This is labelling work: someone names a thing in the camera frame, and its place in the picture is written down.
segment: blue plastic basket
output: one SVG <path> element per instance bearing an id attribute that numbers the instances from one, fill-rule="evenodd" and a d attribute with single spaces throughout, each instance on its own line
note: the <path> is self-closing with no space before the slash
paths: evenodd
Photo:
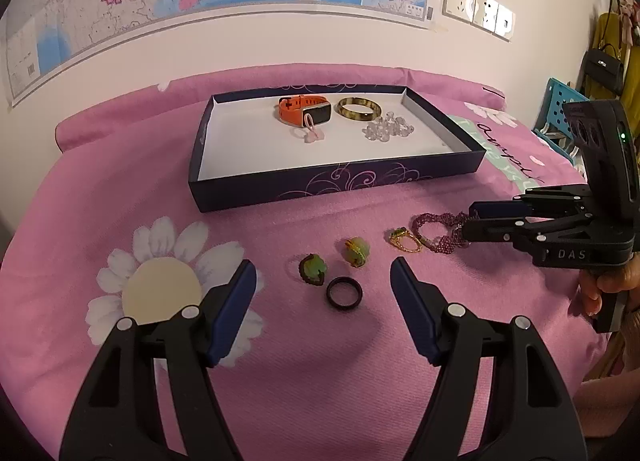
<path id="1" fill-rule="evenodd" d="M 536 123 L 534 133 L 540 138 L 543 138 L 556 152 L 562 154 L 570 162 L 574 162 L 571 156 L 566 151 L 558 147 L 558 145 L 546 134 L 542 133 L 541 129 L 545 125 L 549 125 L 552 130 L 558 130 L 564 136 L 573 141 L 574 137 L 569 128 L 569 124 L 566 122 L 566 116 L 564 115 L 564 104 L 567 102 L 584 102 L 588 98 L 581 95 L 575 89 L 570 88 L 568 85 L 563 84 L 555 78 L 550 78 L 546 84 L 545 99 L 542 102 L 542 108 L 540 109 L 540 115 Z"/>

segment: silver screw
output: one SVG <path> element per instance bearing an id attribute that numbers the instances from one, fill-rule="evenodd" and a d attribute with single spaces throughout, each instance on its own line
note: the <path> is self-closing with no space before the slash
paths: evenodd
<path id="1" fill-rule="evenodd" d="M 131 326 L 133 326 L 133 321 L 129 317 L 121 318 L 120 320 L 118 320 L 118 323 L 116 324 L 116 327 L 120 331 L 126 331 L 127 329 L 131 329 Z"/>
<path id="2" fill-rule="evenodd" d="M 197 306 L 187 306 L 182 310 L 182 316 L 185 318 L 196 318 L 200 314 Z"/>
<path id="3" fill-rule="evenodd" d="M 531 327 L 531 321 L 525 316 L 517 316 L 515 323 L 520 329 L 529 329 Z"/>
<path id="4" fill-rule="evenodd" d="M 460 304 L 449 304 L 447 311 L 451 316 L 461 317 L 466 313 L 466 309 L 463 305 Z"/>

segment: orange watch strap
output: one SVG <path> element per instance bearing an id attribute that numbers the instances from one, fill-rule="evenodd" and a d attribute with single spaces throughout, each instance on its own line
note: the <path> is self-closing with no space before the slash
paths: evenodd
<path id="1" fill-rule="evenodd" d="M 327 99 L 323 96 L 314 95 L 298 95 L 290 98 L 283 98 L 278 104 L 280 120 L 293 124 L 298 127 L 304 127 L 302 120 L 302 109 L 309 106 L 323 104 Z"/>

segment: orange watch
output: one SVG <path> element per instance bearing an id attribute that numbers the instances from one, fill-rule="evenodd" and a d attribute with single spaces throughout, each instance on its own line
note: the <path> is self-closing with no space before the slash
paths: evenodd
<path id="1" fill-rule="evenodd" d="M 314 125 L 328 122 L 331 118 L 331 103 L 323 96 L 285 96 L 278 101 L 280 120 L 298 127 L 305 126 L 305 115 L 311 115 Z"/>

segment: yellow garment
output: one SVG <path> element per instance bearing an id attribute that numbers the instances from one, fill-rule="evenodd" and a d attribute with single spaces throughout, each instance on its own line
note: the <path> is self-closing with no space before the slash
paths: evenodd
<path id="1" fill-rule="evenodd" d="M 607 15 L 608 14 L 603 14 L 598 19 L 596 32 L 593 35 L 592 48 L 597 48 L 600 43 L 604 27 L 607 24 Z M 618 19 L 617 14 L 611 14 L 603 45 L 607 43 L 612 45 L 616 50 L 614 51 L 611 46 L 607 46 L 604 51 L 611 56 L 618 57 L 622 62 L 624 62 L 626 54 L 625 44 L 622 45 L 621 54 L 615 55 L 618 52 L 620 44 L 620 20 Z M 584 91 L 586 97 L 589 99 L 609 99 L 616 97 L 611 91 L 605 89 L 597 82 L 592 81 L 589 77 L 585 78 Z M 622 101 L 622 104 L 625 106 L 629 128 L 631 129 L 631 133 L 634 135 L 634 138 L 636 138 L 640 133 L 640 48 L 636 46 L 631 48 L 629 67 L 626 72 L 625 88 L 622 91 L 620 101 Z"/>

